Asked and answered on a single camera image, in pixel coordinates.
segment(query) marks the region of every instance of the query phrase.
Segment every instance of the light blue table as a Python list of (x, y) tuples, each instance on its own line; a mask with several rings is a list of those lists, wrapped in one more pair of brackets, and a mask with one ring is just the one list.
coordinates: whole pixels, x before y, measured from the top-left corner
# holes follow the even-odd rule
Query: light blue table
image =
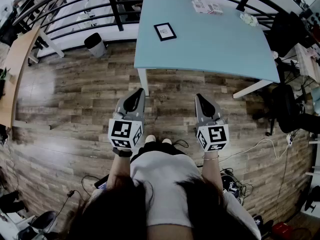
[[(279, 83), (265, 35), (240, 19), (240, 11), (221, 6), (223, 15), (197, 13), (192, 0), (143, 0), (134, 67), (149, 95), (146, 69), (200, 70), (261, 81), (234, 98)], [(160, 41), (154, 25), (170, 23), (175, 39)]]

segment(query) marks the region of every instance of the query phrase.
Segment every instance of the paper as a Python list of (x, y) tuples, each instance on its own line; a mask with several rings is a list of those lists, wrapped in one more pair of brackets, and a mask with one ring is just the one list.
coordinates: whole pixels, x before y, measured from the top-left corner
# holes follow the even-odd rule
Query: paper
[(163, 39), (172, 37), (174, 35), (168, 25), (160, 25), (160, 26), (157, 26), (156, 28), (158, 29)]
[(193, 7), (200, 14), (223, 14), (221, 7), (217, 3), (206, 0), (192, 0)]

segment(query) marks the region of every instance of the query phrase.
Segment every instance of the dark hair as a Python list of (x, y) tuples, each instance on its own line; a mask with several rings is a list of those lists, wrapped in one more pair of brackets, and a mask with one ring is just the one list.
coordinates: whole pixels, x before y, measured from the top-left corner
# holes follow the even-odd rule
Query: dark hair
[(67, 236), (62, 238), (88, 240), (108, 235), (110, 239), (147, 239), (148, 209), (144, 184), (119, 176), (112, 189), (78, 209)]
[(240, 219), (227, 212), (223, 193), (212, 182), (193, 177), (176, 184), (181, 186), (186, 194), (194, 240), (212, 239), (214, 232), (218, 238), (234, 239), (235, 234), (230, 234), (230, 230), (242, 239), (257, 240)]
[[(246, 225), (227, 212), (223, 194), (214, 184), (200, 178), (176, 184), (186, 193), (194, 240), (212, 239), (213, 234), (233, 240), (234, 233), (246, 240), (257, 240)], [(65, 239), (146, 240), (151, 201), (146, 205), (146, 188), (142, 182), (135, 184), (130, 177), (118, 177), (114, 188), (104, 190), (78, 209)]]

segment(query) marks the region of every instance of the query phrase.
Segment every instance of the picture frame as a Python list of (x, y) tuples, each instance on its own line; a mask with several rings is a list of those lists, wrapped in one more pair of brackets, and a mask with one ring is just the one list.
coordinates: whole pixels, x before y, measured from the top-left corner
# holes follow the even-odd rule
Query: picture frame
[(177, 38), (169, 22), (154, 25), (154, 29), (161, 42)]

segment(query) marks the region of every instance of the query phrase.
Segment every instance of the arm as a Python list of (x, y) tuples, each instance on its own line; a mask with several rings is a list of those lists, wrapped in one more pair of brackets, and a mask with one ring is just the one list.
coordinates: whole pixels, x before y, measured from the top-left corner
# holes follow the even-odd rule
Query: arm
[(206, 152), (204, 153), (204, 159), (214, 159), (214, 160), (203, 160), (202, 177), (212, 182), (221, 191), (223, 191), (218, 152)]
[(106, 188), (113, 188), (116, 183), (118, 175), (130, 177), (130, 157), (120, 157), (117, 154), (114, 157), (109, 178), (106, 182)]
[(18, 3), (20, 2), (21, 0), (15, 0), (13, 3), (12, 3), (12, 5), (14, 6), (14, 7), (17, 7), (18, 6)]

